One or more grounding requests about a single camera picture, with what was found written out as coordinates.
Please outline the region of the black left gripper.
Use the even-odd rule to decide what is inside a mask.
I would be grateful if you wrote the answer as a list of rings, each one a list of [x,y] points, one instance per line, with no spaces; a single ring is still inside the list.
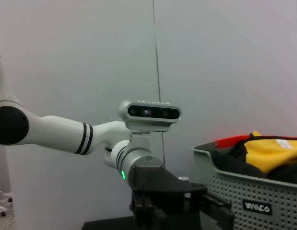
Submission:
[[[207,192],[202,184],[178,179],[164,167],[132,166],[128,174],[132,189],[131,211],[136,230],[166,230],[163,209],[183,209],[190,193],[190,211],[198,212],[202,230],[232,230],[235,214],[230,201]]]

